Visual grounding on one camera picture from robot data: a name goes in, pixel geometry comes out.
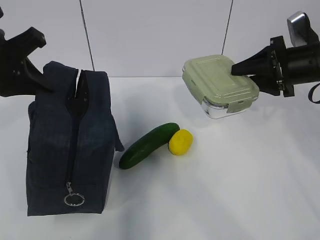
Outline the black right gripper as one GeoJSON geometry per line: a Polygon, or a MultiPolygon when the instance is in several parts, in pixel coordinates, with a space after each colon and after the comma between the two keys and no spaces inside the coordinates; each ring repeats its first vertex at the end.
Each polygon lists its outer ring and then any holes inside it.
{"type": "Polygon", "coordinates": [[[270,39],[266,46],[255,55],[231,67],[233,76],[250,76],[259,91],[272,96],[294,97],[294,85],[289,80],[287,49],[284,37],[270,39]]]}

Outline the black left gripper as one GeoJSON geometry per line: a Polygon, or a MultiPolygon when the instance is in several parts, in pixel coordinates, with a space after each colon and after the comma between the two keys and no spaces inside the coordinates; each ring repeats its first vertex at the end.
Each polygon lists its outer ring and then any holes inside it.
{"type": "Polygon", "coordinates": [[[53,92],[50,81],[32,64],[28,56],[47,44],[42,32],[30,27],[11,39],[0,31],[0,95],[34,95],[42,90],[53,92]]]}

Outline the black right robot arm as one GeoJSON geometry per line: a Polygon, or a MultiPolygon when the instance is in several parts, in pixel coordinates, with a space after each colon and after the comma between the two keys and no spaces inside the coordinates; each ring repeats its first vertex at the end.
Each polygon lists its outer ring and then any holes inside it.
{"type": "Polygon", "coordinates": [[[231,67],[233,76],[249,76],[259,91],[273,96],[295,95],[294,86],[320,80],[320,40],[309,26],[298,32],[305,44],[286,48],[283,36],[231,67]]]}

